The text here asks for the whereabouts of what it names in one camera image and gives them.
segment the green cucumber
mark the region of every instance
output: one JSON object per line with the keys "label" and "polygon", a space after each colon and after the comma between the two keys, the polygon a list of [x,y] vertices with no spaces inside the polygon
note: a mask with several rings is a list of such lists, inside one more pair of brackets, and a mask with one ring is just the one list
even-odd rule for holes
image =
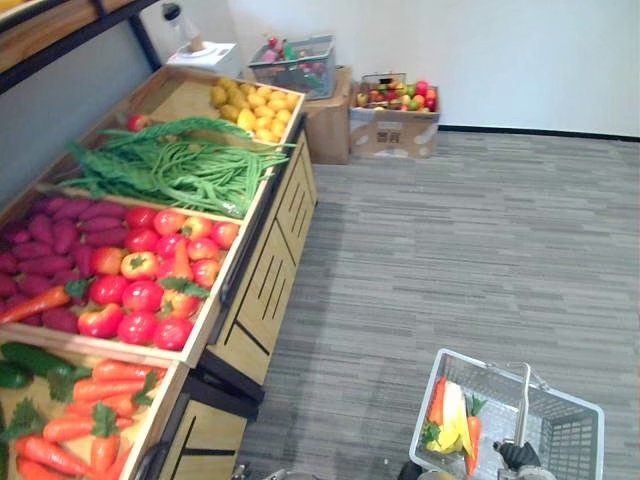
{"label": "green cucumber", "polygon": [[38,377],[47,378],[49,372],[71,375],[76,367],[65,359],[45,350],[19,342],[7,342],[0,346],[4,358],[17,363]]}
{"label": "green cucumber", "polygon": [[20,365],[0,360],[0,388],[22,388],[29,385],[33,376]]}

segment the red tomato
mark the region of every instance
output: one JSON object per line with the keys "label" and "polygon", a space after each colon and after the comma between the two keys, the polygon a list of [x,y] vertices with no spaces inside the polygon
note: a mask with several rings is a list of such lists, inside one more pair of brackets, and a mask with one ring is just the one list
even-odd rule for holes
{"label": "red tomato", "polygon": [[176,246],[182,239],[184,239],[184,237],[177,233],[161,237],[156,245],[156,253],[162,258],[173,258],[176,254]]}
{"label": "red tomato", "polygon": [[215,260],[204,259],[195,262],[191,269],[193,270],[193,279],[198,285],[203,288],[211,288],[213,282],[216,281],[220,267]]}
{"label": "red tomato", "polygon": [[153,334],[153,344],[165,350],[182,350],[193,324],[184,317],[171,316],[160,322]]}
{"label": "red tomato", "polygon": [[127,210],[125,221],[129,228],[153,227],[153,219],[158,213],[157,210],[149,207],[131,207]]}
{"label": "red tomato", "polygon": [[124,343],[148,345],[153,340],[157,326],[158,319],[151,312],[130,313],[124,316],[118,326],[118,338]]}
{"label": "red tomato", "polygon": [[107,303],[120,304],[122,293],[129,282],[120,275],[103,275],[91,283],[89,298],[99,305]]}
{"label": "red tomato", "polygon": [[191,260],[202,260],[203,258],[220,260],[220,250],[210,238],[191,240],[187,245],[187,254]]}
{"label": "red tomato", "polygon": [[116,247],[99,247],[91,252],[89,268],[92,273],[116,275],[120,271],[123,251]]}
{"label": "red tomato", "polygon": [[122,293],[122,306],[133,312],[147,310],[155,312],[162,306],[164,289],[151,280],[138,280]]}
{"label": "red tomato", "polygon": [[153,226],[160,235],[169,235],[180,230],[186,218],[181,213],[166,208],[156,213],[153,218]]}
{"label": "red tomato", "polygon": [[223,250],[229,250],[231,244],[238,235],[240,227],[231,222],[218,222],[213,226],[213,232],[211,232],[211,238],[216,242]]}
{"label": "red tomato", "polygon": [[213,222],[208,218],[189,217],[182,224],[180,233],[185,237],[195,240],[211,235],[213,230]]}
{"label": "red tomato", "polygon": [[160,237],[150,228],[131,230],[124,239],[124,246],[130,252],[154,252]]}

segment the carrot leaf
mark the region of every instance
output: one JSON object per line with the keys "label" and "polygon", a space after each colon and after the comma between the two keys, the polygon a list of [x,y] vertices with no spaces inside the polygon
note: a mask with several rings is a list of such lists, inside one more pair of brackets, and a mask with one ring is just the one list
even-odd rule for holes
{"label": "carrot leaf", "polygon": [[116,426],[117,415],[112,408],[107,407],[104,403],[96,403],[91,416],[95,422],[91,433],[96,437],[107,438],[118,433]]}
{"label": "carrot leaf", "polygon": [[24,398],[13,410],[11,423],[9,423],[7,429],[0,433],[0,442],[9,442],[24,435],[40,433],[45,423],[45,420],[33,405],[32,400]]}

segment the apple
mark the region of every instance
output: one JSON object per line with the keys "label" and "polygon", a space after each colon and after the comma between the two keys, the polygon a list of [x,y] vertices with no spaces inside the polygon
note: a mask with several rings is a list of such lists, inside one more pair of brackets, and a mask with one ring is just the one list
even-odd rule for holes
{"label": "apple", "polygon": [[427,95],[427,89],[429,88],[429,84],[424,80],[420,80],[416,83],[416,94],[422,95],[425,97]]}

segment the wire basket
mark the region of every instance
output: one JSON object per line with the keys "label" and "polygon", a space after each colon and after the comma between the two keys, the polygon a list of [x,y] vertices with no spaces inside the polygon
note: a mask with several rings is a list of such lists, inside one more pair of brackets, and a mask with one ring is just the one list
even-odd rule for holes
{"label": "wire basket", "polygon": [[[421,436],[431,395],[441,376],[460,385],[465,396],[487,400],[480,412],[483,428],[478,448],[476,480],[495,480],[503,468],[493,442],[514,438],[523,379],[494,365],[448,349],[438,351],[420,406],[409,450],[411,460],[425,469],[466,478],[461,454],[443,455],[426,450]],[[529,388],[525,440],[538,453],[542,467],[557,480],[602,480],[604,412],[600,407],[544,383]]]}

